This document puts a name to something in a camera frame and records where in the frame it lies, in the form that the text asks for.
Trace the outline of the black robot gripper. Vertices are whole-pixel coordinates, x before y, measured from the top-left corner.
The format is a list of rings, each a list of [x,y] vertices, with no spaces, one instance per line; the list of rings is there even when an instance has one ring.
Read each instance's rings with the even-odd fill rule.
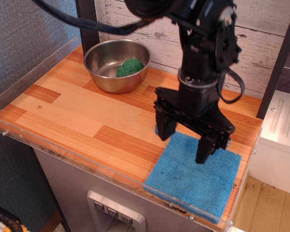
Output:
[[[218,107],[225,74],[205,82],[192,79],[182,71],[178,73],[179,89],[158,87],[156,125],[159,138],[167,140],[175,133],[177,123],[201,136],[196,153],[196,163],[204,164],[216,149],[226,149],[234,125]]]

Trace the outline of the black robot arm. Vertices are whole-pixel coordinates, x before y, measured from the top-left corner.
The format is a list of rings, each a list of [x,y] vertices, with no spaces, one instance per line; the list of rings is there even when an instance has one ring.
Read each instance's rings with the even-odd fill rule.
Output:
[[[168,17],[179,26],[179,89],[156,88],[157,132],[166,140],[182,124],[200,135],[196,162],[203,164],[230,144],[235,130],[218,107],[225,76],[245,89],[242,78],[231,70],[241,52],[235,36],[236,5],[231,0],[128,0],[126,6],[143,20]]]

